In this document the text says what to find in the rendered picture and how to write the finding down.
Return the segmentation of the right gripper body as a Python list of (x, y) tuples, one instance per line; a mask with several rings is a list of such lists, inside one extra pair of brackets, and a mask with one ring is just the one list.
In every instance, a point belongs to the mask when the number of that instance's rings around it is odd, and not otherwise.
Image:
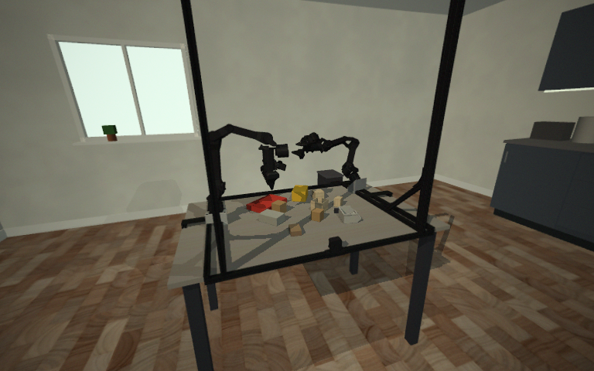
[(313, 143), (312, 137), (310, 135), (307, 135), (306, 139), (307, 139), (309, 145), (308, 145), (308, 147), (303, 147), (302, 149), (299, 149), (302, 154), (302, 157), (300, 159), (304, 158), (304, 156), (305, 156), (304, 151), (306, 151), (306, 153), (308, 153), (309, 151), (311, 151), (313, 153), (316, 150), (316, 143)]

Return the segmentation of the red flat rectangular block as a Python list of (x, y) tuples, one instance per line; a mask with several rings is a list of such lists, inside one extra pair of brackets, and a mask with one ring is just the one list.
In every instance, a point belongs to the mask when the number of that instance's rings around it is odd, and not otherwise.
[(254, 211), (256, 213), (261, 213), (266, 209), (271, 209), (271, 204), (277, 200), (287, 202), (287, 198), (285, 197), (269, 194), (260, 199), (255, 200), (254, 202), (248, 203), (247, 209)]

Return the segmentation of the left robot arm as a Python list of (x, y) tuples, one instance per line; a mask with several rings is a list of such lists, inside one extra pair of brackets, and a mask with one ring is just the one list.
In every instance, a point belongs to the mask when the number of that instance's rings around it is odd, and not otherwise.
[[(246, 136), (248, 138), (253, 138), (255, 140), (259, 140), (263, 144), (266, 145), (270, 144), (271, 146), (276, 146), (277, 144), (273, 140), (273, 136), (268, 132), (260, 132), (260, 131), (251, 131), (245, 128), (240, 128), (234, 126), (232, 124), (227, 124), (226, 126), (219, 128), (215, 131), (210, 131), (210, 146), (212, 151), (212, 158), (213, 158), (213, 169), (217, 187), (217, 198), (218, 198), (218, 205), (220, 213), (223, 212), (224, 206), (223, 202), (221, 202), (221, 196), (224, 194), (226, 188), (226, 182), (222, 181), (221, 178), (221, 167), (220, 167), (220, 146), (222, 142), (222, 138), (225, 138), (230, 133), (239, 134), (242, 136)], [(226, 134), (226, 135), (224, 135)], [(224, 135), (224, 136), (223, 136)], [(222, 137), (221, 137), (222, 136)], [(219, 142), (220, 140), (220, 142)], [(275, 149), (275, 156), (278, 158), (286, 158), (288, 157), (288, 144), (277, 145), (276, 148), (269, 148), (269, 146), (261, 145), (258, 150), (262, 150), (263, 159), (272, 159), (274, 158), (274, 149)], [(281, 163), (281, 164), (278, 164)], [(281, 169), (285, 171), (286, 165), (282, 163), (282, 161), (275, 160), (275, 170)], [(223, 193), (223, 194), (222, 194)]]

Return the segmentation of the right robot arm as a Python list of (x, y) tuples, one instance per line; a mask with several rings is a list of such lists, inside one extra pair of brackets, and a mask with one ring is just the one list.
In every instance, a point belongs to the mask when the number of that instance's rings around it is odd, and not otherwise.
[[(349, 149), (349, 153), (346, 162), (342, 166), (342, 173), (350, 180), (351, 184), (355, 180), (360, 179), (360, 176), (358, 175), (359, 169), (353, 164), (355, 152), (360, 143), (358, 139), (343, 136), (331, 141), (326, 140), (325, 138), (319, 139), (319, 136), (315, 132), (311, 133), (310, 136), (312, 137), (313, 143), (316, 143), (316, 151), (320, 151), (321, 153), (329, 151), (332, 147), (337, 145), (344, 144)], [(347, 144), (345, 141), (351, 141), (351, 143)]]

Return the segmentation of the yellow rectangular block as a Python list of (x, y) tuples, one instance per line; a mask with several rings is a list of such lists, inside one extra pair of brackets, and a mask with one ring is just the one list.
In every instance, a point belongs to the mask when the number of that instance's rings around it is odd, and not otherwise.
[(293, 202), (305, 202), (308, 196), (307, 185), (295, 185), (292, 190), (292, 201)]

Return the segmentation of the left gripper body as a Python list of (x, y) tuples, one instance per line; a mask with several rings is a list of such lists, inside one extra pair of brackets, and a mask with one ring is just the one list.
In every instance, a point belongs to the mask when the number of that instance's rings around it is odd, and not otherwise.
[(263, 161), (263, 165), (261, 166), (261, 171), (266, 172), (265, 173), (266, 179), (279, 178), (279, 174), (275, 171), (275, 159), (274, 158), (263, 159), (262, 161)]

